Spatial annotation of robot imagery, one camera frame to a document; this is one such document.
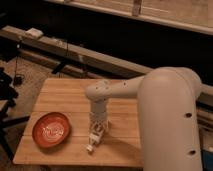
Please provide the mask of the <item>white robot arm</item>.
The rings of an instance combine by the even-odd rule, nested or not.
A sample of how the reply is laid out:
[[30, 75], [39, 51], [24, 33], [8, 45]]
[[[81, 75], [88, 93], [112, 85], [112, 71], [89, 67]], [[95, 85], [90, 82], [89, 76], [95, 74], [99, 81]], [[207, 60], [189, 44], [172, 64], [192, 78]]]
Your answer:
[[107, 100], [135, 98], [138, 106], [143, 171], [203, 171], [196, 100], [202, 82], [183, 67], [161, 67], [111, 84], [101, 80], [86, 88], [90, 121], [107, 120]]

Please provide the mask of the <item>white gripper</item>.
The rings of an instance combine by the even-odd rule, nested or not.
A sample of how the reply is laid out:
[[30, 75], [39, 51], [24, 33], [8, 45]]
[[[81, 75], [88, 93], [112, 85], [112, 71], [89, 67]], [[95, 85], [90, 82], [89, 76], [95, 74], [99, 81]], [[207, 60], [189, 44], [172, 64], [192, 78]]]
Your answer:
[[103, 135], [109, 132], [109, 122], [107, 122], [107, 100], [91, 101], [90, 102], [90, 127], [89, 134], [96, 133], [96, 123], [102, 124]]

